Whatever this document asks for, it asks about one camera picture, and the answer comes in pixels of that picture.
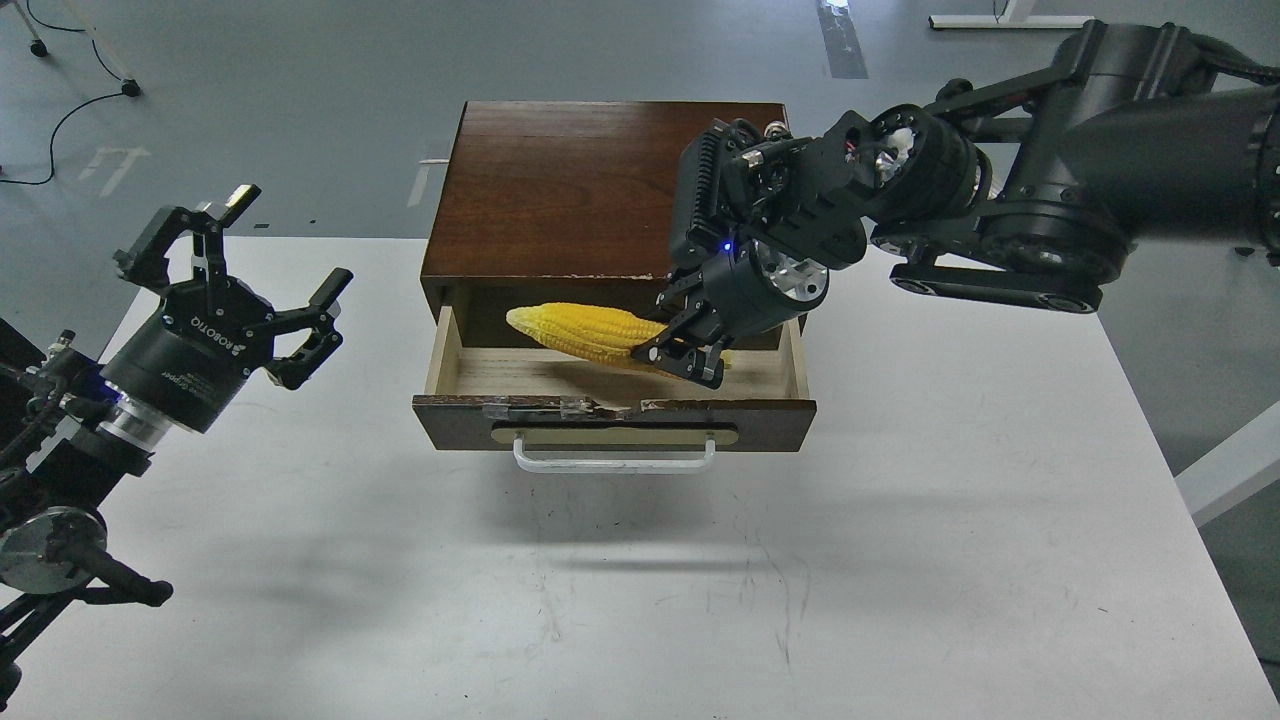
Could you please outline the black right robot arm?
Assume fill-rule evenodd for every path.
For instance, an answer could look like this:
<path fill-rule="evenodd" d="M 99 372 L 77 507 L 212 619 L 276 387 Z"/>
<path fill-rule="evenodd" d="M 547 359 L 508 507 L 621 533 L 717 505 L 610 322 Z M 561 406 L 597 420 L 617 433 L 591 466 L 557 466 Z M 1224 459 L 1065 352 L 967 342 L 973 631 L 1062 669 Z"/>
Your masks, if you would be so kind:
<path fill-rule="evenodd" d="M 1277 68 L 1091 20 L 1043 69 L 817 137 L 714 122 L 680 158 L 662 328 L 631 355 L 716 388 L 869 247 L 914 293 L 1088 314 L 1139 242 L 1215 240 L 1277 252 Z"/>

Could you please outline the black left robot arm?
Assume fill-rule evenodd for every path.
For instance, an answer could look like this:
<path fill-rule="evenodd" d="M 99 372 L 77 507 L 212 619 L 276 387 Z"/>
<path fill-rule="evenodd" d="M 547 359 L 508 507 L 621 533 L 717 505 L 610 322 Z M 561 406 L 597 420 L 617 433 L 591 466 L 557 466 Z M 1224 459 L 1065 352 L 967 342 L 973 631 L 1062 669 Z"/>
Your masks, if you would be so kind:
<path fill-rule="evenodd" d="M 206 432 L 256 370 L 300 388 L 342 345 L 338 299 L 352 281 L 330 272 L 297 309 L 278 310 L 232 275 L 224 229 L 261 193 L 242 184 L 223 204 L 166 206 L 129 249 L 123 281 L 157 307 L 106 363 L 64 332 L 31 360 L 3 364 L 28 393 L 19 430 L 3 447 L 3 698 L 20 683 L 18 659 L 72 603 L 164 605 L 172 584 L 108 552 L 100 506 L 124 477 L 146 473 L 175 427 Z"/>

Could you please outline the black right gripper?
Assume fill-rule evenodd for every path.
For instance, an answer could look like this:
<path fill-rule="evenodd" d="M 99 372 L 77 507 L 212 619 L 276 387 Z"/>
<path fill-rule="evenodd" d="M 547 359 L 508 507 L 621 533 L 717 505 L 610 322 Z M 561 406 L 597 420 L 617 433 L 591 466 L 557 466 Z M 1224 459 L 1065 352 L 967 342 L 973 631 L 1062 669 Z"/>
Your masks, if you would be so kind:
<path fill-rule="evenodd" d="M 763 242 L 724 242 L 701 268 L 675 268 L 666 279 L 655 322 L 667 327 L 634 346 L 630 357 L 718 389 L 730 337 L 760 334 L 817 309 L 828 292 L 829 270 Z M 686 311 L 692 318 L 678 318 Z"/>

